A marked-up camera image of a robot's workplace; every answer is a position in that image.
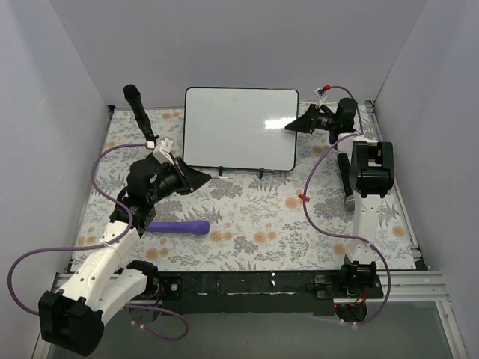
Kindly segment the white whiteboard black frame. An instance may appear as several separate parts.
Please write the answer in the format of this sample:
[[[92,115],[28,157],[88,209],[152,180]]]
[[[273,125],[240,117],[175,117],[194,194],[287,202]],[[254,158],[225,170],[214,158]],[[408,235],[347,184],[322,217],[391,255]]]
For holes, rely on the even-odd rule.
[[[191,166],[291,171],[299,94],[286,88],[190,87],[185,92],[183,159]]]

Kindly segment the red marker cap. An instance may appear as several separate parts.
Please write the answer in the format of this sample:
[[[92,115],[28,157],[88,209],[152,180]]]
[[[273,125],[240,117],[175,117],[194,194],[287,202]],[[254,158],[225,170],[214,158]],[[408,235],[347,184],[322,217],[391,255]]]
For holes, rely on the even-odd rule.
[[[303,193],[299,193],[297,194],[298,198],[306,201],[306,202],[309,202],[310,201],[310,198],[308,196],[305,196]]]

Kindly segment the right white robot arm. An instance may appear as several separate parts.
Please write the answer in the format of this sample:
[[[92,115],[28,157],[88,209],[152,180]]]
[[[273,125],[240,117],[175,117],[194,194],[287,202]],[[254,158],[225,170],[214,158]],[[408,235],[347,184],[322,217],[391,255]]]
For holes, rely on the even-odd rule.
[[[306,112],[288,123],[287,131],[329,133],[345,195],[353,201],[353,232],[338,278],[338,288],[347,297],[365,294],[375,286],[376,258],[373,249],[379,212],[386,195],[394,185],[394,150],[390,142],[372,141],[355,129],[358,104],[343,98],[336,111],[327,106],[310,105]]]

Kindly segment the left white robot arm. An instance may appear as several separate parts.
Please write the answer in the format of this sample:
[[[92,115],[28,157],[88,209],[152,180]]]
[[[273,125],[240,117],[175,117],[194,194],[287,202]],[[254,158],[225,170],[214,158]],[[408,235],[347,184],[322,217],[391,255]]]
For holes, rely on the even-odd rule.
[[[158,202],[172,194],[191,194],[211,179],[179,157],[159,162],[148,155],[133,162],[99,248],[90,252],[57,291],[46,291],[40,297],[43,340],[88,356],[99,345],[106,324],[130,300],[138,295],[153,298],[159,290],[158,279],[150,274],[154,265],[128,266],[117,280],[110,278],[150,225]]]

